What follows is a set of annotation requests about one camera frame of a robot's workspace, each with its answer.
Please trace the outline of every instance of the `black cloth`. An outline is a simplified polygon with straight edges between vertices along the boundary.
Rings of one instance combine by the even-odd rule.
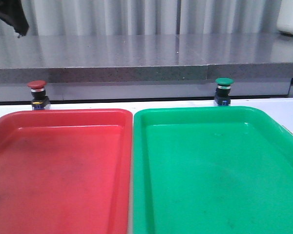
[[[15,32],[26,35],[29,25],[21,0],[0,0],[0,19],[14,27]]]

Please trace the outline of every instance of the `green tray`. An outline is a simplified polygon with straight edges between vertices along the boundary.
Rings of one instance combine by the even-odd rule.
[[[293,136],[250,107],[134,117],[134,234],[293,234]]]

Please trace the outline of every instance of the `white curtain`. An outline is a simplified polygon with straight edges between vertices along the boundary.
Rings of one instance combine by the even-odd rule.
[[[275,32],[281,0],[22,0],[29,35]],[[0,35],[14,30],[0,21]]]

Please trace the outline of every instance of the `white table surface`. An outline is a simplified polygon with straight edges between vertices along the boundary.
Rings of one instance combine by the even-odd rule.
[[[268,98],[268,99],[237,99],[231,101],[232,106],[250,106],[260,109],[270,115],[279,124],[293,133],[293,98]],[[118,102],[118,103],[81,103],[81,104],[53,104],[54,110],[68,109],[105,109],[120,108],[136,112],[149,108],[173,108],[173,107],[205,107],[213,106],[212,100],[203,101],[160,101],[160,102]],[[30,105],[0,106],[0,117],[15,111],[31,110]],[[128,234],[132,234],[132,173],[130,178],[130,203]]]

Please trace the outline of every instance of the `white container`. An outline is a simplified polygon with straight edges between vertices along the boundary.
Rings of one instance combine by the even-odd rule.
[[[277,28],[283,33],[293,35],[293,0],[282,0]]]

